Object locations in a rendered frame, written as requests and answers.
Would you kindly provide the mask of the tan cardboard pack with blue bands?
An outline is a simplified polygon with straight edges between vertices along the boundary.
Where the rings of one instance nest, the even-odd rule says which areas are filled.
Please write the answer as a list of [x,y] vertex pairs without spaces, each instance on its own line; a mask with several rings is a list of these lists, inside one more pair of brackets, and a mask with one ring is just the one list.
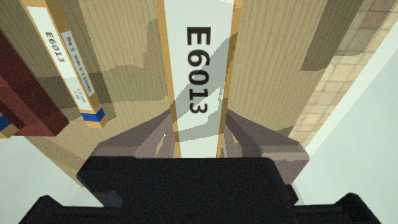
[[60,0],[22,0],[49,55],[89,128],[107,118],[95,92]]

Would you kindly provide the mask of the dark red low platform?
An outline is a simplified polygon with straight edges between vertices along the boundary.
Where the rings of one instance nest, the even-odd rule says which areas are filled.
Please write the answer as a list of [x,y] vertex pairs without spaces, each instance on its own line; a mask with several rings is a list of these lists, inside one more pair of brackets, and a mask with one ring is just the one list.
[[19,129],[13,136],[56,137],[69,124],[1,31],[0,113]]

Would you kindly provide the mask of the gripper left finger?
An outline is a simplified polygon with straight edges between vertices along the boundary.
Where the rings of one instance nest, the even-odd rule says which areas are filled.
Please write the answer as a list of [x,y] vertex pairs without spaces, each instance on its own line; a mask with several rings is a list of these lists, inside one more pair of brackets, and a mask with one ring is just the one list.
[[[163,137],[162,146],[156,156],[156,148]],[[89,157],[135,156],[136,158],[173,158],[174,148],[175,137],[171,110],[169,108],[151,120],[98,143]]]

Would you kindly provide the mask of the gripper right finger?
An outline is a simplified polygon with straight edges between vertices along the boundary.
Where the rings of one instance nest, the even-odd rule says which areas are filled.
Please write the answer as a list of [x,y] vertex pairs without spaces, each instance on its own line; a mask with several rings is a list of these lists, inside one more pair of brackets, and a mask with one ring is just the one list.
[[[233,136],[233,135],[234,136]],[[242,147],[240,154],[234,138]],[[300,142],[248,120],[227,108],[223,133],[224,157],[267,157],[285,184],[292,184],[310,160]]]

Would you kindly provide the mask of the tan pack of welding electrodes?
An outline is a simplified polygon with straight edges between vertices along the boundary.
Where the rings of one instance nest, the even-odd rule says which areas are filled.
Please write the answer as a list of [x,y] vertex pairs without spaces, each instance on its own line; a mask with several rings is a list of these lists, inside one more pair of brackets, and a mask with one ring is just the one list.
[[19,129],[0,113],[0,138],[9,139],[18,131]]

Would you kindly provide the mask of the tan welding electrode pack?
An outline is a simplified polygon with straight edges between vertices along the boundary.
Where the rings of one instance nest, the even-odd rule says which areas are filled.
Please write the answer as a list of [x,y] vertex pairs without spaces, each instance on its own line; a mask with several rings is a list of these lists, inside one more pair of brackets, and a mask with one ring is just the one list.
[[177,158],[220,158],[242,0],[155,0]]

